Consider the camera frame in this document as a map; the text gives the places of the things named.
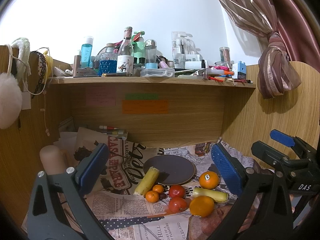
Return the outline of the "yellow banana piece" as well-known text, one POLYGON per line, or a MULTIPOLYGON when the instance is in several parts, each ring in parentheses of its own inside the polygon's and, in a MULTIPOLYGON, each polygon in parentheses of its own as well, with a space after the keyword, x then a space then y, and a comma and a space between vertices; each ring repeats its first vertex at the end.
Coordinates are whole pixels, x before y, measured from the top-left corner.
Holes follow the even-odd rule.
POLYGON ((158 179, 160 171, 155 167, 150 167, 146 172, 143 179, 139 182, 135 188, 134 195, 145 197, 146 193, 149 192, 156 180, 158 179))
POLYGON ((210 197, 217 203, 226 203, 229 198, 229 195, 226 192, 203 189, 201 187, 195 187, 193 189, 193 197, 195 198, 199 196, 210 197))

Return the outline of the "large plain orange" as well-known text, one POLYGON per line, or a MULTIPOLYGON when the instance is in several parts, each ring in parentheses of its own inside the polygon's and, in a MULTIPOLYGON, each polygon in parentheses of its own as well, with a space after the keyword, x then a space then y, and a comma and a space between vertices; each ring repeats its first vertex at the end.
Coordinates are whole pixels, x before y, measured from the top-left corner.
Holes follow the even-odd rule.
POLYGON ((207 217, 214 211, 214 200, 208 196, 194 198, 189 205, 190 213, 193 216, 207 217))

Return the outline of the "orange with sticker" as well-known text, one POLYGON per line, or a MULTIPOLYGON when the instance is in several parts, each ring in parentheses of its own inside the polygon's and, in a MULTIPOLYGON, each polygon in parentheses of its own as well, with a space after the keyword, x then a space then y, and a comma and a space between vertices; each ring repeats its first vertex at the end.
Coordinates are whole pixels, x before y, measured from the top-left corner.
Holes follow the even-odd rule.
POLYGON ((199 184, 204 189, 212 190, 219 185, 219 176, 212 171, 204 172, 199 177, 199 184))

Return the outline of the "red tomato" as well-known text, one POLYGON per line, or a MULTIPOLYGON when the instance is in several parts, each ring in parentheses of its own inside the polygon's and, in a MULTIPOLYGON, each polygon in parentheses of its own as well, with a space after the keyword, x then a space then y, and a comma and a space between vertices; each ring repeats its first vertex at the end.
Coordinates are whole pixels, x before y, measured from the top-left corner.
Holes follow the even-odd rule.
POLYGON ((169 189, 169 197, 170 198, 175 198, 175 197, 180 197, 184 198, 185 196, 185 189, 181 185, 172 185, 169 189))
POLYGON ((188 208, 188 203, 181 197, 174 197, 169 201, 168 208, 173 213, 180 213, 188 208))

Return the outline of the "small tangerine front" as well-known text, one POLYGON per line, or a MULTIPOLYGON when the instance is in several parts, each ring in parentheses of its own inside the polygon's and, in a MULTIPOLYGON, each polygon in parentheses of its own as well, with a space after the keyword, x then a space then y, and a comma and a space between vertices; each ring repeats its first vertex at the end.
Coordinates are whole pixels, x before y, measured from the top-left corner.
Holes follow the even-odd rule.
POLYGON ((150 203, 156 203, 159 201, 159 193, 157 191, 148 191, 145 199, 150 203))

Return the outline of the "small tangerine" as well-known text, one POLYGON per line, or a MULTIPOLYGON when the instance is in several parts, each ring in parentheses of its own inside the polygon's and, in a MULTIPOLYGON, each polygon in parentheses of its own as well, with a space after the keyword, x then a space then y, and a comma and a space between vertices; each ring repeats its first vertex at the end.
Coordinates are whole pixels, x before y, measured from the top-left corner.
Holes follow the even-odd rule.
POLYGON ((148 191, 145 199, 150 203, 156 203, 159 201, 159 193, 157 191, 148 191))
POLYGON ((155 191, 161 194, 161 193, 164 193, 164 187, 162 185, 157 184, 152 188, 152 191, 155 191))

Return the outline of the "small tangerine back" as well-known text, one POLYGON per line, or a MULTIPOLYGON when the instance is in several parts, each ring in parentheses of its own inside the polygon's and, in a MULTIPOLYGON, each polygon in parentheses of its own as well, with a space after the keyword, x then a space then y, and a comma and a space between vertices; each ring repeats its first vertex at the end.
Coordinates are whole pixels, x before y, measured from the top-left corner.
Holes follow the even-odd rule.
POLYGON ((157 184, 152 188, 152 191, 155 191, 161 194, 161 193, 164 193, 164 187, 162 185, 157 184))

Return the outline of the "printed newspaper sheet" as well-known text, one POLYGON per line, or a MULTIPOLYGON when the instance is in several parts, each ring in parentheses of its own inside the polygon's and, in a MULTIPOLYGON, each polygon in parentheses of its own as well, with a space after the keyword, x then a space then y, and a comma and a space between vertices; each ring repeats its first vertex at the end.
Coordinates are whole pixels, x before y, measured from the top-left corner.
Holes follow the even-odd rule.
POLYGON ((142 180, 150 166, 159 168, 164 160, 171 167, 174 162, 181 163, 185 177, 191 182, 185 183, 186 194, 190 196, 198 186, 198 176, 205 171, 216 169, 210 157, 213 143, 175 148, 149 148, 129 142, 123 138, 100 133, 87 128, 79 128, 71 139, 66 133, 60 134, 59 144, 65 146, 75 143, 75 152, 71 155, 74 164, 90 154, 99 143, 105 143, 110 149, 106 168, 98 177, 91 193, 84 199, 103 227, 115 239, 183 239, 186 233, 188 212, 176 216, 177 225, 167 219, 168 201, 150 203, 144 197, 134 194, 136 186, 142 180))

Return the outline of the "blue pencil sharpener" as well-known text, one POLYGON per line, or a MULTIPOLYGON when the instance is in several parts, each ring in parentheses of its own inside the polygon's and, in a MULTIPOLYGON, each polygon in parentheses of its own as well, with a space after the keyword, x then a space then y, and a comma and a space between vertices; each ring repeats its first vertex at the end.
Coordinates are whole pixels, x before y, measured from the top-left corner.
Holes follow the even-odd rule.
POLYGON ((246 80, 246 64, 244 62, 239 61, 233 64, 232 71, 234 72, 233 79, 246 80))

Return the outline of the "dark round plate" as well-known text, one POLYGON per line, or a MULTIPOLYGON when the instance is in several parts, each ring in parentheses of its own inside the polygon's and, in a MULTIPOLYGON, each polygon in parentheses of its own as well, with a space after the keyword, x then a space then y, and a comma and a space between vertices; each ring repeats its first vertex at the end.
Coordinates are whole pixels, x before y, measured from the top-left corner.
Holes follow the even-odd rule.
POLYGON ((195 165, 184 157, 176 155, 158 155, 148 159, 143 165, 146 173, 150 167, 159 170, 157 183, 163 185, 183 185, 191 181, 196 173, 195 165))

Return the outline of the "stack of pens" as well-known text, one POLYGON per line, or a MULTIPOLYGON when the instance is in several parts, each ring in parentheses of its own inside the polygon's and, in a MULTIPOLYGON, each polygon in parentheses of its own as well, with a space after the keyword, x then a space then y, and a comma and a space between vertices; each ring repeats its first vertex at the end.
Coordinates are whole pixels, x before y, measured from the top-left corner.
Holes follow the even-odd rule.
POLYGON ((111 126, 100 125, 98 131, 101 133, 107 134, 111 137, 125 139, 125 140, 127 139, 127 136, 128 136, 127 131, 116 128, 116 127, 111 127, 111 126))

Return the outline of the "clear tube container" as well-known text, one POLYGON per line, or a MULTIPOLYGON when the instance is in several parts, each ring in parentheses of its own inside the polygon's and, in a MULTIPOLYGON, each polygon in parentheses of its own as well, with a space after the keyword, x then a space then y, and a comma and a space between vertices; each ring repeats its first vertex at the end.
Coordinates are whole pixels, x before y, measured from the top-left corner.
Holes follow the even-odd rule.
POLYGON ((232 69, 231 59, 230 59, 230 49, 228 47, 220 47, 220 62, 224 63, 226 67, 232 69))

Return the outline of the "pink striped curtain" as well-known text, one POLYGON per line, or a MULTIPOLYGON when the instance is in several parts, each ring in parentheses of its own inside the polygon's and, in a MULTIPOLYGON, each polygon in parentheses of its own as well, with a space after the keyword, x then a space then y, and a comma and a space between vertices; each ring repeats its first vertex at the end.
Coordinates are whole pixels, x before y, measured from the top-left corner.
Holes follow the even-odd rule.
POLYGON ((293 0, 219 0, 234 24, 268 41, 259 59, 258 89, 264 99, 301 84, 290 61, 319 70, 319 45, 293 0))

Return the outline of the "pink sticky note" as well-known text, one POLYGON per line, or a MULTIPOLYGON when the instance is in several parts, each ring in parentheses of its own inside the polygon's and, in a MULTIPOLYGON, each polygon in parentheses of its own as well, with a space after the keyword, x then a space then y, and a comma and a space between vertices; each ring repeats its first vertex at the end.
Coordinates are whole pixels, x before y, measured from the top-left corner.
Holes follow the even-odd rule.
POLYGON ((85 89, 86 106, 107 107, 116 105, 116 90, 106 86, 87 87, 85 89))

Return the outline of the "orange sticky note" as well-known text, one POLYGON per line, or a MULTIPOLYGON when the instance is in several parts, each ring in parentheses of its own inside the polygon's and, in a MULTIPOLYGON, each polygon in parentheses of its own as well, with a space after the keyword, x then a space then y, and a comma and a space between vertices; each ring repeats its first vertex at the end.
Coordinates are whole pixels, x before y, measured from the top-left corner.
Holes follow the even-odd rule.
POLYGON ((121 102, 123 114, 168 114, 167 100, 123 100, 121 102))

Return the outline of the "white cosmetics organizer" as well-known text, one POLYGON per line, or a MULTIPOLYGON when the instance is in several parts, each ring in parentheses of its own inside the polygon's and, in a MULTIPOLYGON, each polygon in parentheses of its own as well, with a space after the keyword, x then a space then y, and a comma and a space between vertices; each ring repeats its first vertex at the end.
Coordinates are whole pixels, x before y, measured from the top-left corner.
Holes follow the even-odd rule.
POLYGON ((171 32, 171 48, 176 70, 199 70, 208 65, 208 61, 199 54, 193 41, 193 35, 184 31, 171 32))

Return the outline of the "clear plastic flat box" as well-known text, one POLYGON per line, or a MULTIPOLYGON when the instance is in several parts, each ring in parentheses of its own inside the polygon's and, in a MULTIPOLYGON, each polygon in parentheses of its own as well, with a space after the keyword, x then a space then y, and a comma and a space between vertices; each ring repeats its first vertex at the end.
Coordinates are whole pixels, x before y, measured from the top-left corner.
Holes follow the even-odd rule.
POLYGON ((175 76, 175 70, 172 68, 160 68, 160 69, 143 69, 140 72, 141 77, 165 77, 171 78, 175 76))

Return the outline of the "wooden shelf board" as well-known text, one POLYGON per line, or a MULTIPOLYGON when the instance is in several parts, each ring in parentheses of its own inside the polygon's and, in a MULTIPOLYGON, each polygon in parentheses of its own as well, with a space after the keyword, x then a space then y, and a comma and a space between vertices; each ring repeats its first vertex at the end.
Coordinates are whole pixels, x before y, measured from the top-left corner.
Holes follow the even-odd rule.
POLYGON ((179 79, 175 77, 53 77, 51 85, 71 85, 71 84, 98 84, 98 83, 128 83, 135 85, 138 83, 146 84, 171 84, 171 85, 200 85, 200 86, 220 86, 220 87, 240 87, 240 88, 256 88, 255 84, 239 83, 231 81, 215 81, 215 80, 197 80, 197 79, 179 79))

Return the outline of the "green sticky note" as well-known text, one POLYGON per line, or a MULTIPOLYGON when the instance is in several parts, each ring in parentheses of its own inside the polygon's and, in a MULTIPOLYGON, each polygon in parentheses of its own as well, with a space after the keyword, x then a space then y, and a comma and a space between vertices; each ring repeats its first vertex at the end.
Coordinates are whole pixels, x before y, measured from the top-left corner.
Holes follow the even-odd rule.
POLYGON ((125 94, 125 100, 158 100, 159 95, 157 93, 127 93, 125 94))

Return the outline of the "white fluffy earmuffs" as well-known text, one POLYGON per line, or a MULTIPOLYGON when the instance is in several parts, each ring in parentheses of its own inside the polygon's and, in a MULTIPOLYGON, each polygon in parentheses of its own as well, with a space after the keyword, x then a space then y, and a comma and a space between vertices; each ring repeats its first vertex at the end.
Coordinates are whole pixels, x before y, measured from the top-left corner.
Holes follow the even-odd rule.
POLYGON ((9 128, 19 117, 23 96, 20 81, 31 75, 29 65, 30 43, 27 38, 17 38, 7 45, 9 52, 8 69, 1 73, 1 129, 9 128))

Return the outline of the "blue patterned glass jar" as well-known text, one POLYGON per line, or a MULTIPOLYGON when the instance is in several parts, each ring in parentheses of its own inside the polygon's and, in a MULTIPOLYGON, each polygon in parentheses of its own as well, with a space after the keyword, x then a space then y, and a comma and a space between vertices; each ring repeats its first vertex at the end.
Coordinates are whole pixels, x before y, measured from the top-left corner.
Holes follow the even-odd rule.
POLYGON ((117 72, 117 53, 114 52, 115 44, 108 43, 106 50, 99 58, 99 75, 112 74, 117 72))

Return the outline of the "blue liquid bottle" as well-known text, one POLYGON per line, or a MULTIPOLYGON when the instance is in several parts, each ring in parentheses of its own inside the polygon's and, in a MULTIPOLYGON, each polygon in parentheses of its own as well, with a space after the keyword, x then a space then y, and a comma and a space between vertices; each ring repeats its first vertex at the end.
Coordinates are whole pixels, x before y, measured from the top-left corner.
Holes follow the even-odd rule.
POLYGON ((93 38, 88 37, 81 46, 81 67, 89 67, 93 47, 93 38))

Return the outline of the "clear glass wine bottle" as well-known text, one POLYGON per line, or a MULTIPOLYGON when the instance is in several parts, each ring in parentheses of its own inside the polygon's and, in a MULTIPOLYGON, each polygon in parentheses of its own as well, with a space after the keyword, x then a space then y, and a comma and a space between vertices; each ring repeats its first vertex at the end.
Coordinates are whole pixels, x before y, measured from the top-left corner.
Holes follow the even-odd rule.
POLYGON ((134 62, 134 51, 132 45, 132 27, 126 27, 124 30, 124 38, 118 50, 117 57, 117 72, 127 73, 132 75, 133 73, 133 62, 134 62))

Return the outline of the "green spray bottle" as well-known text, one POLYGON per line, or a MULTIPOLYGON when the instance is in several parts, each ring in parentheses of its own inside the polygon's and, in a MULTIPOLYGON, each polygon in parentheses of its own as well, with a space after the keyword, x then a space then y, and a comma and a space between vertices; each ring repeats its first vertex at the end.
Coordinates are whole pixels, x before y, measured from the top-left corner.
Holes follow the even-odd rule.
POLYGON ((143 38, 144 34, 144 31, 136 31, 131 38, 134 51, 134 64, 138 64, 141 66, 145 64, 145 42, 143 38))

